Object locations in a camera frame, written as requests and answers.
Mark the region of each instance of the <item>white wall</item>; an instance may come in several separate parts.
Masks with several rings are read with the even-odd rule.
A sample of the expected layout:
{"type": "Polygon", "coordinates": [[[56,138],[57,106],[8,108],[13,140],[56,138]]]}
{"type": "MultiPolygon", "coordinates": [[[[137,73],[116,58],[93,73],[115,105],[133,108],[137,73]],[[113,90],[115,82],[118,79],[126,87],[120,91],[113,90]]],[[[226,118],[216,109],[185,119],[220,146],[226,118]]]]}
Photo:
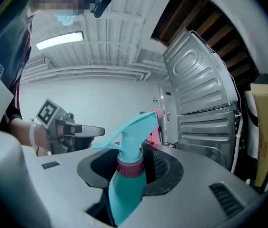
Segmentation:
{"type": "Polygon", "coordinates": [[[154,82],[95,77],[66,79],[20,87],[23,120],[34,118],[38,123],[36,114],[47,98],[73,113],[75,123],[104,127],[105,136],[140,111],[160,108],[154,82]]]}

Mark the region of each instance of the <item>person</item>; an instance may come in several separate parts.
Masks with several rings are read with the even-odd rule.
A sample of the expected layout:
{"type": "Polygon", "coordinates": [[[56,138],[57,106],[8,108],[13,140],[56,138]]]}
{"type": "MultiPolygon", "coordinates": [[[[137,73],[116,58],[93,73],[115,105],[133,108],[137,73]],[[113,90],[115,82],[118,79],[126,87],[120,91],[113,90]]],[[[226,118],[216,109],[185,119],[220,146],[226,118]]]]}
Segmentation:
{"type": "MultiPolygon", "coordinates": [[[[55,15],[75,16],[89,8],[96,0],[4,0],[0,2],[0,79],[13,93],[0,123],[0,130],[15,136],[22,145],[41,147],[51,151],[47,132],[42,125],[22,120],[19,107],[19,83],[24,66],[31,52],[31,28],[34,15],[39,11],[55,15]],[[29,132],[34,129],[34,139],[29,132]]],[[[57,137],[63,136],[65,126],[56,126],[57,137]]],[[[74,134],[74,127],[68,132],[74,134]]]]}

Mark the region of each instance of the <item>fluorescent light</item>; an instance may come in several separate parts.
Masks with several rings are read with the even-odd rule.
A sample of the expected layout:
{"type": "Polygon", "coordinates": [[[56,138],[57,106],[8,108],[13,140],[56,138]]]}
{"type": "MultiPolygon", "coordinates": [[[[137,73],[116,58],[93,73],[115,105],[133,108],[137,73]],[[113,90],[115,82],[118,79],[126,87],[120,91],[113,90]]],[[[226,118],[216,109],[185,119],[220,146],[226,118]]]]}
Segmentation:
{"type": "Polygon", "coordinates": [[[56,37],[41,41],[41,42],[36,44],[36,47],[39,50],[42,50],[42,49],[56,46],[59,44],[68,43],[68,42],[75,42],[75,41],[82,41],[82,40],[83,40],[82,32],[74,32],[74,33],[60,35],[60,36],[56,36],[56,37]]]}

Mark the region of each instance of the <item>cardboard box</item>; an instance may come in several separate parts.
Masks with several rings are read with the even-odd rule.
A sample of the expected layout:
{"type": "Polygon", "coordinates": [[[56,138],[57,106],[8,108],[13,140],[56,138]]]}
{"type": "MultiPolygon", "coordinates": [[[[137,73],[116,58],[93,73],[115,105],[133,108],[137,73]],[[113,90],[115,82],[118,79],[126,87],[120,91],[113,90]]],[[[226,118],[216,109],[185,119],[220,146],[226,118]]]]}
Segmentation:
{"type": "Polygon", "coordinates": [[[251,84],[259,123],[258,166],[255,186],[261,187],[268,172],[268,85],[251,84]]]}

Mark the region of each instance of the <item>spray nozzle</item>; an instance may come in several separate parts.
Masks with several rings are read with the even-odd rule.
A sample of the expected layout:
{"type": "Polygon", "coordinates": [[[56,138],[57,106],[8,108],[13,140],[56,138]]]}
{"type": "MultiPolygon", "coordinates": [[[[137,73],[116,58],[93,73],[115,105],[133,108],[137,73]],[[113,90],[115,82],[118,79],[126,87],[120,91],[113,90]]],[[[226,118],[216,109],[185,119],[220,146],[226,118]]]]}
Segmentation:
{"type": "Polygon", "coordinates": [[[123,124],[105,141],[92,144],[96,149],[117,149],[119,161],[127,164],[141,160],[140,144],[158,126],[156,112],[146,112],[136,116],[123,124]],[[120,145],[111,143],[119,134],[122,134],[120,145]]]}

